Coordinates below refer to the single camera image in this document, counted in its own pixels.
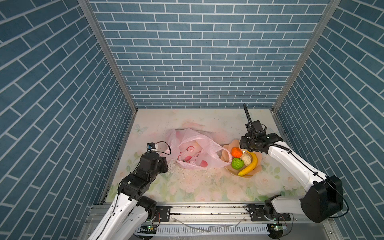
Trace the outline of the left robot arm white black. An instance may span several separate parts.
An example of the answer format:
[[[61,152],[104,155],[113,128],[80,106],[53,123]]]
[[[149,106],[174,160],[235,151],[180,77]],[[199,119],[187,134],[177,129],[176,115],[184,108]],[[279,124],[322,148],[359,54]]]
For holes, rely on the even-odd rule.
[[[146,221],[155,217],[157,202],[145,193],[158,174],[166,173],[165,157],[157,152],[144,153],[133,172],[122,179],[118,192],[90,240],[128,240]]]

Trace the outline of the yellow fake banana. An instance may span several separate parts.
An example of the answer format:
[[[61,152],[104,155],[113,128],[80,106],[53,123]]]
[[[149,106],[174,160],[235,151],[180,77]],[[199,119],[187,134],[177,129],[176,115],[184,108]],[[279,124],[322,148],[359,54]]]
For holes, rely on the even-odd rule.
[[[240,177],[245,176],[245,175],[249,174],[251,171],[253,171],[257,167],[258,162],[259,162],[256,154],[250,153],[250,152],[247,152],[247,154],[249,154],[251,156],[252,162],[245,169],[241,170],[238,173],[238,176],[240,176]]]

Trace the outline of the pale yellow fake fruit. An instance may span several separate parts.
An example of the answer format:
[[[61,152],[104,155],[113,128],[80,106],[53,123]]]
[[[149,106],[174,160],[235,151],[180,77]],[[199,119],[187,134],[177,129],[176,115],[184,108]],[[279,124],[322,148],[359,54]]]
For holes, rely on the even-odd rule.
[[[246,167],[249,166],[253,161],[252,156],[248,153],[243,153],[240,159],[244,162],[244,166]]]

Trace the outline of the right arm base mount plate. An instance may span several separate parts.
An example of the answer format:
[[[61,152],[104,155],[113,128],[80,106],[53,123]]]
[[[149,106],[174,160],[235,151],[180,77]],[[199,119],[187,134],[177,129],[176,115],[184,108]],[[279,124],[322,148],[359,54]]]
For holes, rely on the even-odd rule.
[[[252,222],[289,222],[292,220],[289,214],[279,214],[273,209],[272,206],[269,205],[248,204],[245,206],[245,210],[249,213]]]

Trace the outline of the green fake fruit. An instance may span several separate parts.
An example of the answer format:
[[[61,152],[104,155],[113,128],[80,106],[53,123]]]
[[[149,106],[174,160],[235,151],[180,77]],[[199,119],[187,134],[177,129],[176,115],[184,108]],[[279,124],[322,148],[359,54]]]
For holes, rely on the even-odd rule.
[[[240,170],[242,169],[245,164],[244,164],[244,161],[240,158],[233,158],[232,159],[232,163],[231,163],[231,166],[234,170]]]

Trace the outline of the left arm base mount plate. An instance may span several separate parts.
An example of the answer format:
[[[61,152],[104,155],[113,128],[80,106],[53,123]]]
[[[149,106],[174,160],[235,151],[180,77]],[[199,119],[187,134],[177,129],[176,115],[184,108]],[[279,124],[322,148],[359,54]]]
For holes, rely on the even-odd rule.
[[[139,219],[143,223],[169,222],[171,206],[151,206],[148,208],[135,206],[130,212],[128,219],[137,222]]]

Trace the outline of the orange fake tangerine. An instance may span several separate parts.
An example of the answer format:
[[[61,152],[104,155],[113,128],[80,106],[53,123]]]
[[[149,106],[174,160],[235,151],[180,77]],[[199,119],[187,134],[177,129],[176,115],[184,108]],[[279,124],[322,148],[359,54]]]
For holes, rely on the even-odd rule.
[[[239,147],[233,147],[231,149],[231,155],[233,158],[241,158],[243,151]]]

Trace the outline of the pink plastic bag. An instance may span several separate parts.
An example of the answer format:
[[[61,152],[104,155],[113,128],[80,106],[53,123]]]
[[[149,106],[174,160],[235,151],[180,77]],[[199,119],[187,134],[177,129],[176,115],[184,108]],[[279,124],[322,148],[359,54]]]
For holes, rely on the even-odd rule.
[[[231,165],[229,150],[192,129],[170,130],[166,135],[170,150],[167,159],[187,170],[208,170]]]

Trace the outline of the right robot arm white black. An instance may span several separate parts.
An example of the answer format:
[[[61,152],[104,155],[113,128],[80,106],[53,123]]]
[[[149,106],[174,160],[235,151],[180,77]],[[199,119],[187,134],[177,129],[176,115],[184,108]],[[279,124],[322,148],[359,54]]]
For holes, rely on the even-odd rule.
[[[265,216],[275,219],[278,215],[305,215],[314,223],[321,223],[344,208],[343,184],[336,176],[311,166],[295,153],[275,133],[267,134],[267,128],[259,121],[246,124],[247,134],[241,137],[240,147],[250,152],[261,152],[277,160],[302,185],[301,197],[273,196],[265,200]]]

